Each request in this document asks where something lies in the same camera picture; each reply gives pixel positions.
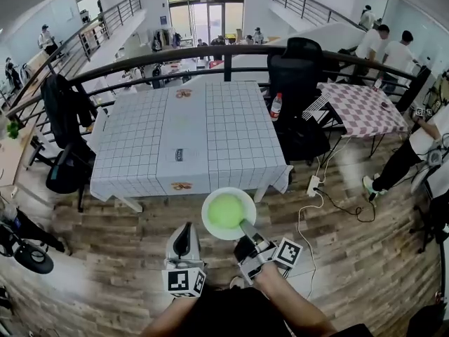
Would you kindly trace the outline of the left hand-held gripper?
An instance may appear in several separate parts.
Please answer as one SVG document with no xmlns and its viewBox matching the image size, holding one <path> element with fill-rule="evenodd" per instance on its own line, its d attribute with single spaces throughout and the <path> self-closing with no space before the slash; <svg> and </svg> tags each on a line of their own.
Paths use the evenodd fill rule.
<svg viewBox="0 0 449 337">
<path fill-rule="evenodd" d="M 206 282 L 205 263 L 200 260 L 200 243 L 195 226 L 186 222 L 170 236 L 165 269 L 161 271 L 165 292 L 174 298 L 198 298 Z"/>
</svg>

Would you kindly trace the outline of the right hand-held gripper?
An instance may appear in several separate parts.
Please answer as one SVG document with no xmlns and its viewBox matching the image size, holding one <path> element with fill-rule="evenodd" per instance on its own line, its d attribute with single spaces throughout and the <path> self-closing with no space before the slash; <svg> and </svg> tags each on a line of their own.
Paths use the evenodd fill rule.
<svg viewBox="0 0 449 337">
<path fill-rule="evenodd" d="M 234 256 L 245 281 L 252 286 L 255 277 L 261 273 L 265 263 L 273 262 L 277 268 L 292 270 L 302 253 L 302 246 L 286 239 L 276 245 L 262 237 L 258 230 L 246 219 L 240 222 L 245 236 L 240 238 L 234 249 Z"/>
</svg>

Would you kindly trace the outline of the white bowl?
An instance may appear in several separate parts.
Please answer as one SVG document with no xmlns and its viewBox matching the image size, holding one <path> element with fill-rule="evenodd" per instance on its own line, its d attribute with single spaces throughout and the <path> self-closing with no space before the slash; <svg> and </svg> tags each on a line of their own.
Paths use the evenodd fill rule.
<svg viewBox="0 0 449 337">
<path fill-rule="evenodd" d="M 217 226 L 214 226 L 211 224 L 211 222 L 208 219 L 208 207 L 209 204 L 216 198 L 216 196 L 220 194 L 233 194 L 237 196 L 243 203 L 244 209 L 245 209 L 245 216 L 243 219 L 248 220 L 252 225 L 255 225 L 256 218 L 257 218 L 257 212 L 255 203 L 252 200 L 252 198 L 243 190 L 240 190 L 235 187 L 222 187 L 219 188 L 213 192 L 211 192 L 206 199 L 204 200 L 203 206 L 201 208 L 201 218 L 202 222 L 213 236 L 217 237 L 218 239 L 222 240 L 237 240 L 244 236 L 244 232 L 240 228 L 240 225 L 234 229 L 222 229 Z"/>
</svg>

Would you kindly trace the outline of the person's right forearm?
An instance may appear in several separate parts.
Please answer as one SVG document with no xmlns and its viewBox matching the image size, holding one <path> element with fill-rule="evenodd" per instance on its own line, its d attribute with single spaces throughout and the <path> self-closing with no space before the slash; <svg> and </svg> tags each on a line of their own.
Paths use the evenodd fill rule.
<svg viewBox="0 0 449 337">
<path fill-rule="evenodd" d="M 262 265 L 261 272 L 255 276 L 255 283 L 297 337 L 331 337 L 337 333 L 324 313 L 302 297 L 273 262 Z"/>
</svg>

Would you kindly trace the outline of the person's left forearm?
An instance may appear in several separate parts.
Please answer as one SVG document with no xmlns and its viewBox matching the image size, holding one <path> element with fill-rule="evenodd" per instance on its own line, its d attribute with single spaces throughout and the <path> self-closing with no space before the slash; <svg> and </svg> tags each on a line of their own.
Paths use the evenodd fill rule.
<svg viewBox="0 0 449 337">
<path fill-rule="evenodd" d="M 172 303 L 143 329 L 139 337 L 171 337 L 182 325 L 198 298 L 174 298 Z"/>
</svg>

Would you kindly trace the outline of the table with grid tablecloth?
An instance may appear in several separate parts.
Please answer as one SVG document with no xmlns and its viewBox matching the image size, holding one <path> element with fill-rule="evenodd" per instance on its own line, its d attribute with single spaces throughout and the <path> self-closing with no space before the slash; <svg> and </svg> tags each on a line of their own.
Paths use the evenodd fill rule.
<svg viewBox="0 0 449 337">
<path fill-rule="evenodd" d="M 118 95 L 90 191 L 102 201 L 221 187 L 285 192 L 290 171 L 258 84 L 200 81 Z"/>
</svg>

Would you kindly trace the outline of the person's black clothing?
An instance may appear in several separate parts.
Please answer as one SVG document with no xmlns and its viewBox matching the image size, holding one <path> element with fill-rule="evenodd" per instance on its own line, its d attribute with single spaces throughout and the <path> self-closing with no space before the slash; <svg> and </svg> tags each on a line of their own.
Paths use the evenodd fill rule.
<svg viewBox="0 0 449 337">
<path fill-rule="evenodd" d="M 177 337 L 292 337 L 271 301 L 254 288 L 212 291 L 198 301 L 176 331 Z M 363 324 L 331 337 L 374 337 Z"/>
</svg>

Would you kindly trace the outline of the clear red-label water bottle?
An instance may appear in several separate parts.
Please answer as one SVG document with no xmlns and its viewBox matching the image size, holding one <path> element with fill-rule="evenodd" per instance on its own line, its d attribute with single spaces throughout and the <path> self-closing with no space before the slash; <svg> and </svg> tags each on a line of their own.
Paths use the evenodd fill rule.
<svg viewBox="0 0 449 337">
<path fill-rule="evenodd" d="M 272 105 L 270 108 L 270 117 L 272 121 L 277 121 L 280 115 L 281 107 L 282 107 L 282 93 L 277 93 L 276 97 L 272 101 Z"/>
</svg>

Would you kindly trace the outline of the black swivel chair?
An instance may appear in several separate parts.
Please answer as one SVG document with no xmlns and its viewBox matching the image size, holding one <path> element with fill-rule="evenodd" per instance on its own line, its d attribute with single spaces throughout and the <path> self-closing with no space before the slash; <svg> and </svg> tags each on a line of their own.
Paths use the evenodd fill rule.
<svg viewBox="0 0 449 337">
<path fill-rule="evenodd" d="M 35 160 L 50 167 L 46 178 L 46 187 L 58 194 L 71 194 L 78 192 L 77 209 L 83 212 L 83 194 L 85 187 L 91 180 L 95 153 L 87 145 L 80 133 L 70 136 L 65 148 L 54 158 L 49 159 L 42 155 L 43 143 L 32 139 L 34 151 L 30 158 L 30 165 Z"/>
</svg>

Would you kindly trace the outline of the black wheeled scooter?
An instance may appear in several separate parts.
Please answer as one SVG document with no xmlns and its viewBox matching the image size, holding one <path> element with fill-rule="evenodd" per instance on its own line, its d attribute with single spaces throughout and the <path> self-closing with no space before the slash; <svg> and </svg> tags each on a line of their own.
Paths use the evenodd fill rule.
<svg viewBox="0 0 449 337">
<path fill-rule="evenodd" d="M 68 256 L 72 254 L 64 238 L 45 231 L 0 197 L 0 255 L 14 258 L 32 272 L 47 275 L 54 268 L 53 259 L 48 255 L 49 248 Z"/>
</svg>

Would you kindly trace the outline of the black mesh office chair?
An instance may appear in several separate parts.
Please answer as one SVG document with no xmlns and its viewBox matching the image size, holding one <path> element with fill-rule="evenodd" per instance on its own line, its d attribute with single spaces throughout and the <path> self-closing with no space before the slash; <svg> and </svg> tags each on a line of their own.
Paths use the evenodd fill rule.
<svg viewBox="0 0 449 337">
<path fill-rule="evenodd" d="M 281 109 L 274 121 L 286 163 L 313 160 L 330 150 L 330 143 L 314 117 L 303 117 L 321 93 L 317 89 L 323 70 L 323 51 L 311 39 L 290 38 L 282 54 L 267 56 L 269 92 L 281 95 Z"/>
</svg>

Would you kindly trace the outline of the pink checkered table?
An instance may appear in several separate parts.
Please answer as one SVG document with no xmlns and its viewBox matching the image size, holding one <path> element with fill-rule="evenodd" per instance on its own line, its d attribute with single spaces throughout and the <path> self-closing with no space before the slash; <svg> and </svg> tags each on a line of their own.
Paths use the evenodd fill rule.
<svg viewBox="0 0 449 337">
<path fill-rule="evenodd" d="M 331 94 L 319 126 L 328 133 L 339 131 L 341 138 L 370 138 L 370 155 L 374 155 L 387 134 L 408 131 L 402 114 L 381 89 L 332 83 L 320 83 L 318 89 Z M 389 104 L 388 108 L 381 106 L 383 101 Z"/>
</svg>

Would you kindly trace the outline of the black curved metal railing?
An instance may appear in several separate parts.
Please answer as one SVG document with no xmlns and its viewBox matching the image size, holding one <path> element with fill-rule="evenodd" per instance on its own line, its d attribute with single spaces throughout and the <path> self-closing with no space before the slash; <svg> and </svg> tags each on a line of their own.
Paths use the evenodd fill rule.
<svg viewBox="0 0 449 337">
<path fill-rule="evenodd" d="M 133 86 L 137 84 L 143 84 L 145 82 L 157 81 L 160 79 L 174 79 L 180 77 L 194 77 L 199 75 L 207 74 L 222 74 L 225 81 L 231 81 L 232 75 L 237 73 L 249 73 L 249 72 L 266 72 L 268 69 L 264 66 L 258 67 L 255 65 L 249 65 L 249 63 L 244 64 L 242 67 L 236 65 L 236 59 L 241 57 L 247 57 L 249 55 L 274 55 L 282 54 L 287 51 L 285 46 L 277 45 L 228 45 L 228 46 L 208 46 L 203 48 L 184 48 L 179 50 L 164 51 L 161 53 L 142 55 L 136 58 L 128 58 L 122 61 L 114 62 L 102 67 L 95 68 L 93 70 L 82 73 L 68 80 L 69 85 L 75 87 L 80 93 L 93 96 L 108 91 L 116 90 L 119 88 L 124 88 L 127 86 Z M 147 77 L 144 79 L 138 79 L 136 81 L 123 82 L 110 87 L 100 88 L 93 90 L 89 93 L 86 92 L 83 84 L 98 79 L 100 77 L 105 77 L 116 72 L 121 72 L 128 70 L 132 67 L 143 67 L 146 65 L 157 64 L 161 62 L 170 62 L 174 60 L 181 60 L 187 58 L 199 58 L 201 56 L 220 54 L 224 57 L 224 62 L 220 63 L 217 67 L 213 67 L 204 71 L 189 71 L 189 72 L 178 72 L 175 74 L 165 74 L 159 77 Z M 378 72 L 390 72 L 399 77 L 403 77 L 410 81 L 410 85 L 406 86 L 404 84 L 395 83 L 395 86 L 404 88 L 406 91 L 404 93 L 397 93 L 401 99 L 399 100 L 398 109 L 400 111 L 405 111 L 410 107 L 414 99 L 416 99 L 417 94 L 424 87 L 430 76 L 430 70 L 426 67 L 422 67 L 420 73 L 416 76 L 395 70 L 386 65 L 382 65 L 378 62 L 371 62 L 369 60 L 364 60 L 357 58 L 354 55 L 335 53 L 331 51 L 323 52 L 323 63 L 324 68 L 322 69 L 324 74 L 334 74 L 337 77 L 345 77 L 346 74 L 333 69 L 329 70 L 327 67 L 330 64 L 339 63 L 341 69 L 345 69 L 350 66 L 366 67 L 371 70 L 376 70 Z"/>
</svg>

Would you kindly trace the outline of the light wooden desk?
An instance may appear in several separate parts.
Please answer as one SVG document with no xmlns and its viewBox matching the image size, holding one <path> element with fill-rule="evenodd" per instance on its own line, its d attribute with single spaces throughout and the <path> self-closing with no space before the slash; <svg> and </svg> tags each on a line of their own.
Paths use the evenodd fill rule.
<svg viewBox="0 0 449 337">
<path fill-rule="evenodd" d="M 18 137 L 8 136 L 0 140 L 0 188 L 14 186 L 24 153 L 34 135 L 37 118 L 31 118 L 26 126 L 18 131 Z"/>
</svg>

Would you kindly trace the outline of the glass entrance door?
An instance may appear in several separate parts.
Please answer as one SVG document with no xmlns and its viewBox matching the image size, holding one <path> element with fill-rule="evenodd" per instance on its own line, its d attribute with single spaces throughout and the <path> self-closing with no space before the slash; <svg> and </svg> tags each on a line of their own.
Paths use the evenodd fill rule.
<svg viewBox="0 0 449 337">
<path fill-rule="evenodd" d="M 244 0 L 168 0 L 175 31 L 184 38 L 209 44 L 243 27 Z"/>
</svg>

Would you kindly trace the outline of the black balcony railing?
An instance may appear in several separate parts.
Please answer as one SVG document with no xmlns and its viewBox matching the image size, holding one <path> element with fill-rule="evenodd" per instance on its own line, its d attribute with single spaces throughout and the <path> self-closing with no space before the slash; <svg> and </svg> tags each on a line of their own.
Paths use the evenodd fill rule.
<svg viewBox="0 0 449 337">
<path fill-rule="evenodd" d="M 9 92 L 0 88 L 0 112 L 36 96 L 43 80 L 51 73 L 62 74 L 68 79 L 75 77 L 114 34 L 130 32 L 130 24 L 142 16 L 141 0 L 123 0 L 86 23 L 68 40 L 60 41 L 54 55 L 41 51 L 17 66 L 17 70 L 24 72 L 20 77 L 22 88 L 12 88 Z"/>
</svg>

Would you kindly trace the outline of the black stair railing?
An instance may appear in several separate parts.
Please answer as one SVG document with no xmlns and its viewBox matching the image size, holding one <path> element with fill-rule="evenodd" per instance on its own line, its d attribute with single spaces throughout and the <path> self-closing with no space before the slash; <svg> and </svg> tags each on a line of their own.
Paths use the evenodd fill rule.
<svg viewBox="0 0 449 337">
<path fill-rule="evenodd" d="M 354 21 L 343 16 L 341 13 L 319 3 L 315 0 L 272 0 L 273 2 L 282 5 L 285 9 L 293 12 L 301 19 L 310 22 L 313 26 L 318 27 L 327 25 L 332 22 L 342 22 L 351 25 L 356 29 L 366 32 L 367 29 L 361 27 Z"/>
</svg>

